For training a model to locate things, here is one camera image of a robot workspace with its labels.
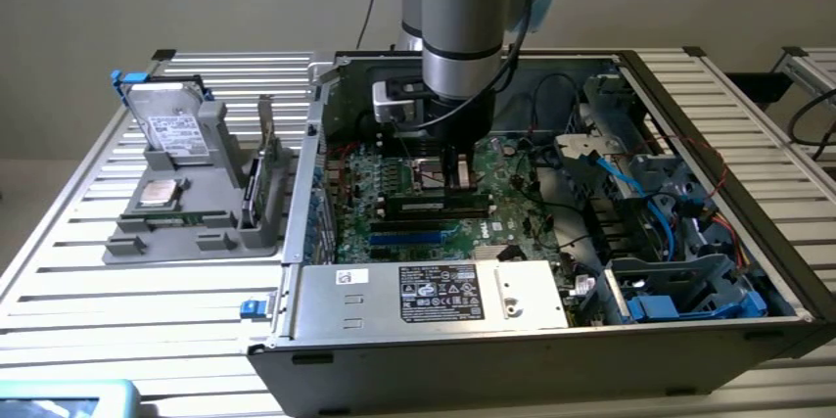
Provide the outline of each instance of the blue cable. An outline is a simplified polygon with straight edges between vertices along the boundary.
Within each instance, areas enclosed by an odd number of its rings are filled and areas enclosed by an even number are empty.
[[[604,159],[599,159],[599,165],[605,171],[611,173],[611,175],[615,178],[621,180],[624,183],[627,183],[629,186],[632,186],[636,189],[636,192],[639,193],[639,196],[643,199],[648,197],[647,193],[644,192],[644,188],[641,188],[641,183],[639,183],[639,181],[636,181],[633,178],[628,177],[625,174],[617,171],[617,169],[615,169],[611,163],[607,162]],[[671,261],[675,257],[675,231],[672,230],[671,225],[668,224],[665,215],[663,214],[661,210],[656,206],[656,203],[653,203],[651,199],[648,199],[648,209],[651,210],[651,212],[653,213],[653,215],[661,222],[663,229],[665,230],[665,236],[668,237],[668,261]]]

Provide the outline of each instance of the floor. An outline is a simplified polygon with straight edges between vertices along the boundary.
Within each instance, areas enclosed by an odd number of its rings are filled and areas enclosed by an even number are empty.
[[[79,161],[0,160],[0,273],[52,205]]]

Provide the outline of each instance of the warning label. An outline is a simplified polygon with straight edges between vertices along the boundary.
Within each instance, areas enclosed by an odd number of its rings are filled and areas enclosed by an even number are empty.
[[[407,323],[484,320],[473,264],[401,266],[401,318]]]
[[[148,122],[163,149],[172,157],[204,157],[209,155],[207,141],[192,115],[149,116]]]

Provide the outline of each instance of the motherboard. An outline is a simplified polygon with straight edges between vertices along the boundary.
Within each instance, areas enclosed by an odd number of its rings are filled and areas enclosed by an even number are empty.
[[[557,260],[553,219],[509,183],[529,171],[516,139],[476,146],[479,190],[449,196],[437,159],[387,157],[349,144],[329,157],[337,263],[448,259]]]

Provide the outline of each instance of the green circuit board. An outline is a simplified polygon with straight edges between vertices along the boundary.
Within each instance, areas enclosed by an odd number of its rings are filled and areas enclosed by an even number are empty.
[[[441,183],[432,183],[437,180],[428,176],[420,178],[417,162],[383,158],[371,146],[359,146],[343,158],[331,161],[329,179],[336,196],[339,227],[337,263],[492,259],[495,252],[508,245],[519,246],[528,259],[557,260],[553,234],[551,231],[541,233],[547,214],[508,182],[517,171],[528,174],[528,160],[521,154],[505,156],[497,152],[497,145],[516,149],[515,140],[493,138],[499,141],[491,143],[489,139],[477,144],[473,163],[477,195],[492,197],[489,217],[445,221],[440,244],[385,247],[369,244],[369,237],[375,235],[372,223],[383,220],[379,213],[381,194],[405,197],[443,194]],[[532,224],[528,233],[524,229],[527,218]]]

